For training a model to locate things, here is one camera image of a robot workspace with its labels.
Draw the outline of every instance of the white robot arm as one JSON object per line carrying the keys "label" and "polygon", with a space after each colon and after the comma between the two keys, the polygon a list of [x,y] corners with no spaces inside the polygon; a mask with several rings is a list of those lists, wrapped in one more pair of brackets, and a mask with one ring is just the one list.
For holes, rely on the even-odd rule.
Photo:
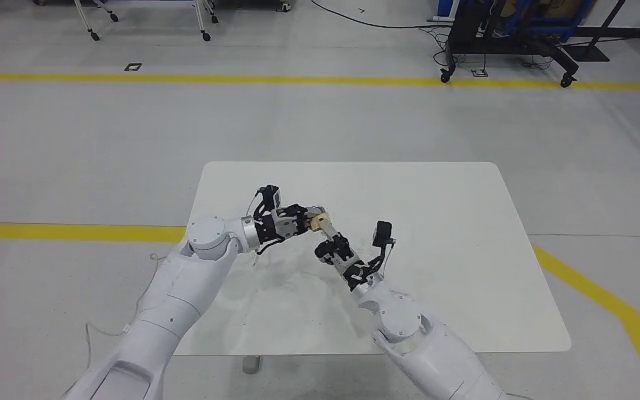
{"label": "white robot arm", "polygon": [[160,400],[164,371],[178,343],[209,309],[236,256],[259,246],[251,217],[192,224],[158,268],[120,343],[64,398]]}
{"label": "white robot arm", "polygon": [[343,276],[355,301],[378,324],[373,340],[435,400],[506,400],[508,396],[476,355],[451,330],[409,296],[394,293],[378,273],[391,239],[391,224],[378,222],[373,245],[380,256],[364,263],[337,232],[322,207],[280,208],[279,190],[258,190],[253,216],[197,221],[158,268],[140,311],[117,347],[91,365],[67,400],[160,400],[164,371],[178,343],[213,303],[239,253],[266,248],[307,231],[327,240],[315,254]]}

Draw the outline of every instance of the cart wheel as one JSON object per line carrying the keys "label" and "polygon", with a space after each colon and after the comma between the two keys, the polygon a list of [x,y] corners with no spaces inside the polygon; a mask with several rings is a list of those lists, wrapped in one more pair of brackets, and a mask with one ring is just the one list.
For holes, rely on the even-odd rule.
{"label": "cart wheel", "polygon": [[560,81],[560,86],[562,86],[563,88],[568,88],[569,86],[571,86],[571,84],[575,80],[576,80],[576,78],[574,78],[572,75],[569,75],[568,73],[565,73],[562,76],[562,80]]}

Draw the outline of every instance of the yellow tape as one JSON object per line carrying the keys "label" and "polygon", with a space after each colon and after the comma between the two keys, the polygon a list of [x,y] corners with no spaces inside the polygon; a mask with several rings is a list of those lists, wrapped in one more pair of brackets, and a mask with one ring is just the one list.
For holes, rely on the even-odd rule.
{"label": "yellow tape", "polygon": [[[182,226],[0,223],[0,239],[170,242],[182,239]],[[640,315],[614,294],[533,244],[542,268],[616,315],[640,355]]]}
{"label": "yellow tape", "polygon": [[542,268],[617,316],[640,356],[640,314],[633,307],[535,244],[533,251]]}
{"label": "yellow tape", "polygon": [[[0,73],[0,81],[108,82],[108,83],[204,83],[204,84],[294,84],[372,86],[454,86],[513,89],[560,89],[558,81],[525,79],[452,79],[445,86],[440,78],[384,76],[274,76],[274,75],[179,75],[179,74],[37,74]],[[574,82],[572,89],[640,90],[640,82]]]}
{"label": "yellow tape", "polygon": [[177,243],[184,230],[183,226],[0,223],[0,239]]}

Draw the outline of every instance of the white table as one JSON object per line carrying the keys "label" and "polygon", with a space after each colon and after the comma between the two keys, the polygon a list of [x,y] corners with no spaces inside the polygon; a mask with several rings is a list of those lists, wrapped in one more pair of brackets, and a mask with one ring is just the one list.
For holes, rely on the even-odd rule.
{"label": "white table", "polygon": [[[190,221],[244,215],[255,190],[283,205],[322,205],[364,259],[376,221],[398,243],[385,279],[433,310],[476,352],[564,351],[571,340],[500,172],[491,163],[211,162]],[[369,311],[356,308],[320,234],[234,264],[177,355],[379,353]]]}

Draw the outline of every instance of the metal frame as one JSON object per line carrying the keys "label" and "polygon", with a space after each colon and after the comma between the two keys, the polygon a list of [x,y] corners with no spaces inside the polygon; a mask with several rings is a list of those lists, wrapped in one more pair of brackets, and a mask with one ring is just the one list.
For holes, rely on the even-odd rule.
{"label": "metal frame", "polygon": [[[109,9],[101,0],[91,0],[91,1],[93,1],[98,6],[98,8],[102,8],[103,10],[105,10],[107,14],[109,14],[109,17],[113,22],[118,22],[118,16],[113,11],[111,11],[111,9]],[[89,34],[91,35],[91,38],[95,41],[100,40],[100,36],[96,32],[94,32],[93,28],[89,24],[89,20],[87,19],[87,16],[84,13],[84,10],[82,8],[82,3],[80,2],[80,0],[73,0],[73,2],[75,3],[76,8],[78,9],[78,13],[80,14],[82,23],[84,23],[84,26],[86,27],[87,32],[89,32]],[[209,0],[192,0],[192,2],[196,9],[196,17],[198,19],[198,28],[200,29],[200,33],[202,34],[202,39],[205,42],[208,42],[211,40],[211,36],[204,29],[200,3],[201,2],[203,3],[204,8],[209,12],[209,15],[211,16],[211,22],[214,24],[218,23],[218,18],[215,16],[213,12],[213,10],[215,9],[215,4],[213,4],[213,2],[209,3]]]}
{"label": "metal frame", "polygon": [[[456,12],[456,19],[445,44],[447,69],[440,70],[442,73],[440,80],[447,83],[455,72],[454,54],[520,54],[551,57],[566,71],[560,85],[562,87],[570,86],[575,80],[573,75],[578,71],[578,64],[557,48],[555,43],[535,36],[529,29],[539,1],[531,1],[531,6],[521,18],[512,35],[498,38],[493,37],[493,33],[506,0],[497,0],[493,6],[494,11],[488,19],[485,18],[488,13],[484,5],[475,0],[461,0]],[[484,34],[482,37],[477,37],[478,29],[484,22],[486,22]]]}

